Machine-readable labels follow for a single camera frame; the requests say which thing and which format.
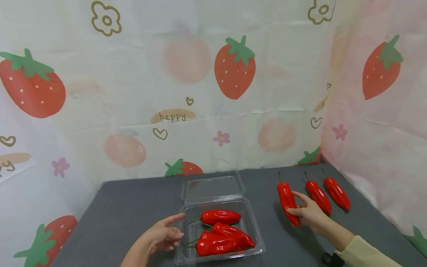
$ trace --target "gray table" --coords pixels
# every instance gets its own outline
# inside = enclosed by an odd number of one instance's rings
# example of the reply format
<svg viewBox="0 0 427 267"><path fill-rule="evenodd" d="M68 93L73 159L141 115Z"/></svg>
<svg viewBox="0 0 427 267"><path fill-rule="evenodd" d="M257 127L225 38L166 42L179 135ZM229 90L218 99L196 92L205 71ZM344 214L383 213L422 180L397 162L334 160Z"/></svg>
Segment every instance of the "gray table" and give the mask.
<svg viewBox="0 0 427 267"><path fill-rule="evenodd" d="M403 267L427 266L427 259L382 216L340 173L328 164L240 172L266 245L266 252L197 266L323 266L323 252L333 247L305 227L292 227L277 194L278 172L295 191L304 191L304 171L321 184L324 169L344 188L351 210L332 204L331 217ZM181 177L105 183L81 218L53 267L118 267L134 241L155 222L179 211ZM159 252L149 266L172 267L174 252Z"/></svg>

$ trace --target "clear plastic clamshell box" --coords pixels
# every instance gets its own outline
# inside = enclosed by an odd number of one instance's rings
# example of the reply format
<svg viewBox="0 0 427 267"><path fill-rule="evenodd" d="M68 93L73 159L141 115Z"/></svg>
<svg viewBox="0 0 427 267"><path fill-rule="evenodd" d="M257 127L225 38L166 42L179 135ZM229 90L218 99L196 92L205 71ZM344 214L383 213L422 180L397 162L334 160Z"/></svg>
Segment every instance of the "clear plastic clamshell box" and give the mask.
<svg viewBox="0 0 427 267"><path fill-rule="evenodd" d="M175 264L217 261L265 252L264 242L255 219L254 211L249 200L243 196L244 193L245 187L243 186L242 179L235 170L184 177L181 192L184 205L181 207L180 212L185 212L186 216L181 220L179 225L179 228L184 233L181 242L189 243L197 240L203 231L211 231L209 227L203 226L201 221L190 224L190 222L200 219L203 211L225 209L235 211L242 216L239 222L233 226L248 234L255 243L255 248L240 252L200 257L197 255L195 248L187 248L180 245L175 251Z"/></svg>

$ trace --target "beige sleeve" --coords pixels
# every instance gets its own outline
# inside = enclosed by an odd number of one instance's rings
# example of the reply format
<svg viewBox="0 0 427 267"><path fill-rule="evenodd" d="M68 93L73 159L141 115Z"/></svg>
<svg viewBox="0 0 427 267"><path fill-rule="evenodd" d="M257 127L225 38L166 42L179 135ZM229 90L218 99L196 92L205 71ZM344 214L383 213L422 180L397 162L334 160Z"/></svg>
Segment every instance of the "beige sleeve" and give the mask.
<svg viewBox="0 0 427 267"><path fill-rule="evenodd" d="M360 236L356 236L343 252L335 253L350 267L402 267Z"/></svg>

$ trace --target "red pepper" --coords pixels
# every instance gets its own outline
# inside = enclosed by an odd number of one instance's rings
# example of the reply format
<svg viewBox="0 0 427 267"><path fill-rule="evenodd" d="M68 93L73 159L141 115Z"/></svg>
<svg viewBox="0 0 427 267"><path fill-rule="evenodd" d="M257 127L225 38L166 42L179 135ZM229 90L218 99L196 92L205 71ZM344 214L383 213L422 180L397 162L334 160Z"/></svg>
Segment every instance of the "red pepper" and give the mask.
<svg viewBox="0 0 427 267"><path fill-rule="evenodd" d="M279 192L280 203L282 204L286 216L293 225L299 226L299 216L292 215L288 212L289 208L297 208L291 187L288 183L280 183L277 185L277 191Z"/></svg>
<svg viewBox="0 0 427 267"><path fill-rule="evenodd" d="M216 234L216 235L239 234L242 236L242 244L241 244L242 249L248 249L248 248L254 248L255 247L254 242L245 232L243 232L240 229L233 227L233 226L225 225L222 223L216 223L212 227L212 233Z"/></svg>
<svg viewBox="0 0 427 267"><path fill-rule="evenodd" d="M197 254L200 257L226 254L235 252L239 249L242 236L239 234L232 235L215 235L209 232L203 232L195 246Z"/></svg>
<svg viewBox="0 0 427 267"><path fill-rule="evenodd" d="M308 191L310 197L319 205L324 213L330 215L332 213L332 206L330 205L328 197L325 195L323 190L317 185L315 181L310 181L307 177L307 173L304 172L307 178L305 188Z"/></svg>
<svg viewBox="0 0 427 267"><path fill-rule="evenodd" d="M215 235L219 235L219 234L215 234L215 233L211 233L211 232L203 232L200 235L200 239L209 239L209 238L212 239L212 238L215 238ZM238 252L238 251L243 251L243 250L244 249L242 248L242 246L238 246L235 250L233 250L233 252Z"/></svg>
<svg viewBox="0 0 427 267"><path fill-rule="evenodd" d="M241 216L237 212L234 211L226 211L226 210L211 210L202 212L202 222L205 224L214 225L216 223L223 224L234 224L240 220Z"/></svg>
<svg viewBox="0 0 427 267"><path fill-rule="evenodd" d="M323 183L326 187L326 190L328 191L332 199L335 201L335 203L343 210L349 211L350 200L348 200L348 197L345 194L344 190L341 188L339 184L336 183L335 179L331 177L326 177Z"/></svg>

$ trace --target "outlined flower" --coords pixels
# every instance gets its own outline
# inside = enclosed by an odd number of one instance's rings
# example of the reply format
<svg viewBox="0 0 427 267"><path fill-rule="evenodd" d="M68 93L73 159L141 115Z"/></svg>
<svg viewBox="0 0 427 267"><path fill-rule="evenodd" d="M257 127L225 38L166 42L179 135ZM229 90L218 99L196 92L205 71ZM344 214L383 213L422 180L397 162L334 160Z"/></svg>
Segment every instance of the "outlined flower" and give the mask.
<svg viewBox="0 0 427 267"><path fill-rule="evenodd" d="M230 142L230 134L222 133L222 131L218 131L216 133L218 136L213 138L214 142L219 142L219 146L222 147L224 143L228 144Z"/></svg>
<svg viewBox="0 0 427 267"><path fill-rule="evenodd" d="M92 26L95 30L107 37L122 31L120 13L115 7L105 6L101 1L94 1L91 8L94 15Z"/></svg>
<svg viewBox="0 0 427 267"><path fill-rule="evenodd" d="M70 168L70 164L67 163L65 158L60 158L58 162L52 161L52 166L55 169L53 171L53 175L56 177L59 174L61 178L64 178L65 176L64 170L68 170Z"/></svg>
<svg viewBox="0 0 427 267"><path fill-rule="evenodd" d="M336 140L341 138L341 140L345 141L345 136L347 135L347 129L344 129L344 124L340 124L338 128L333 127L332 131L336 133L336 136L335 136Z"/></svg>
<svg viewBox="0 0 427 267"><path fill-rule="evenodd" d="M219 120L222 120L222 117L223 116L227 116L227 115L229 115L228 114L228 112L226 112L225 110L224 110L224 104L223 103L221 103L221 104L219 104L219 105L217 105L217 106L214 106L213 107L213 115L215 116L215 117L218 117L219 118Z"/></svg>
<svg viewBox="0 0 427 267"><path fill-rule="evenodd" d="M313 6L308 10L308 19L314 25L332 20L336 0L313 0Z"/></svg>

